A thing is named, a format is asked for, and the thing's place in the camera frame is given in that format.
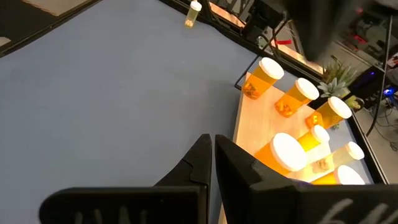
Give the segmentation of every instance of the white bottle cap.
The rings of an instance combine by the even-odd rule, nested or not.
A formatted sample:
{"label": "white bottle cap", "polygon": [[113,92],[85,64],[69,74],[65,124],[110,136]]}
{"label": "white bottle cap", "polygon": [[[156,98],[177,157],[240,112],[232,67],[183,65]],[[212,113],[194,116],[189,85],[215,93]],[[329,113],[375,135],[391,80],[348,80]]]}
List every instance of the white bottle cap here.
{"label": "white bottle cap", "polygon": [[348,166],[339,166],[335,169],[333,175],[339,184],[343,185],[364,185],[362,177]]}
{"label": "white bottle cap", "polygon": [[271,58],[262,58],[259,62],[259,66],[271,78],[276,80],[280,80],[285,74],[284,69]]}
{"label": "white bottle cap", "polygon": [[195,11],[198,11],[198,12],[201,11],[201,4],[197,1],[192,1],[190,6]]}
{"label": "white bottle cap", "polygon": [[346,148],[348,154],[356,160],[360,160],[365,157],[365,154],[363,153],[361,147],[355,142],[349,142],[344,147]]}
{"label": "white bottle cap", "polygon": [[295,85],[297,89],[310,100],[316,100],[319,97],[319,91],[310,81],[305,78],[296,80]]}
{"label": "white bottle cap", "polygon": [[319,124],[311,128],[312,136],[320,143],[329,142],[330,136],[328,132]]}
{"label": "white bottle cap", "polygon": [[272,138],[270,147],[276,161],[289,171],[298,171],[307,165],[303,147],[288,134],[277,133]]}
{"label": "white bottle cap", "polygon": [[330,108],[338,115],[341,116],[344,119],[349,118],[352,114],[351,109],[347,106],[347,104],[335,97],[332,96],[328,99],[328,103],[330,105]]}

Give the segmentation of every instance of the light blue table surface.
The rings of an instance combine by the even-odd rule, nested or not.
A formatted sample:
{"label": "light blue table surface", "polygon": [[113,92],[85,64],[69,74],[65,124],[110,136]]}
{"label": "light blue table surface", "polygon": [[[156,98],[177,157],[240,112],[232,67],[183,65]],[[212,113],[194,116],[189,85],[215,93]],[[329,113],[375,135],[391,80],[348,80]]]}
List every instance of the light blue table surface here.
{"label": "light blue table surface", "polygon": [[[0,58],[0,223],[39,223],[43,199],[67,187],[151,186],[200,134],[233,135],[233,83],[255,55],[184,18],[157,0],[104,0]],[[352,139],[346,124],[330,134],[332,148]]]}

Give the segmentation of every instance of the blue light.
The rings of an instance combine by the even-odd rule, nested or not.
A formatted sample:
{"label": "blue light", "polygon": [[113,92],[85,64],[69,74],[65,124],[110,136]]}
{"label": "blue light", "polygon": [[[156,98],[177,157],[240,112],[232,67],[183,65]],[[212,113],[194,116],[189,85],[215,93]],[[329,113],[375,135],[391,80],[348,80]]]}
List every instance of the blue light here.
{"label": "blue light", "polygon": [[393,94],[394,94],[394,88],[393,87],[389,87],[389,88],[386,88],[384,91],[383,91],[383,94],[384,94],[384,96],[392,96]]}

